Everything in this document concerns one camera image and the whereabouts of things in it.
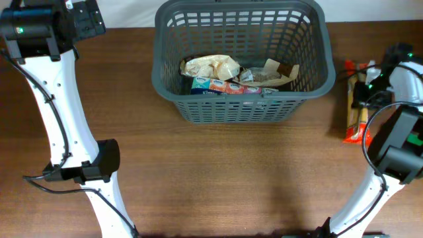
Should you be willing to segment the blue tissue multipack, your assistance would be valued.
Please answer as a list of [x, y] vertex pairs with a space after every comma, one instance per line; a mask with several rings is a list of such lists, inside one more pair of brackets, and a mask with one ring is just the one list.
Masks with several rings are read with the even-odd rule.
[[278, 90], [266, 87], [245, 86], [206, 77], [195, 77], [190, 90], [191, 95], [249, 95], [273, 92], [278, 92]]

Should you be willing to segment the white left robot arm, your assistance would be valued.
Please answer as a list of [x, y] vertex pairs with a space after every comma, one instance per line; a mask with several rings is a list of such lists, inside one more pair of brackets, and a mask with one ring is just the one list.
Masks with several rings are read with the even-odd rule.
[[50, 143], [49, 163], [27, 183], [72, 180], [88, 196], [103, 237], [138, 237], [118, 186], [118, 142], [93, 137], [75, 77], [76, 43], [105, 31], [95, 0], [12, 0], [1, 12], [1, 55], [26, 78]]

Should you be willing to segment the beige food bag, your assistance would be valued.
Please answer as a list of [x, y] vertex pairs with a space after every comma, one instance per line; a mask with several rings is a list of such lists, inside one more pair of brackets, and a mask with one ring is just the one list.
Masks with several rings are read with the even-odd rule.
[[188, 77], [230, 80], [240, 74], [241, 66], [227, 55], [208, 55], [180, 63], [180, 73]]

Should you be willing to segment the brown clear snack bag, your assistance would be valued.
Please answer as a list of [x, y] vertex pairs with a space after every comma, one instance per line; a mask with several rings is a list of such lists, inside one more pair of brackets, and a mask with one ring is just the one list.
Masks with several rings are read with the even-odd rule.
[[264, 67], [243, 68], [233, 81], [249, 87], [280, 87], [297, 79], [299, 64], [290, 65], [267, 59]]

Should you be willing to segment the red spaghetti packet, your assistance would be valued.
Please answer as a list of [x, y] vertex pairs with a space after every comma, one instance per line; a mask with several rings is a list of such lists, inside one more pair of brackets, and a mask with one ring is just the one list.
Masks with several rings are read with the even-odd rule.
[[365, 83], [366, 76], [365, 73], [358, 73], [353, 75], [353, 71], [347, 72], [348, 78], [348, 90], [347, 90], [347, 129], [346, 137], [344, 138], [344, 143], [354, 143], [362, 144], [362, 138], [366, 138], [366, 144], [369, 145], [372, 141], [370, 133], [367, 132], [364, 135], [364, 129], [369, 118], [369, 112], [367, 108], [360, 108], [359, 106], [354, 106], [354, 90], [358, 89], [356, 86], [357, 82]]

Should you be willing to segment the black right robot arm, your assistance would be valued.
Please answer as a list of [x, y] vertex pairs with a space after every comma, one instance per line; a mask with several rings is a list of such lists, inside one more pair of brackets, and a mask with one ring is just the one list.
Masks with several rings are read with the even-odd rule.
[[396, 43], [380, 63], [348, 64], [348, 140], [362, 147], [365, 176], [346, 205], [310, 237], [365, 237], [386, 202], [422, 178], [422, 58]]

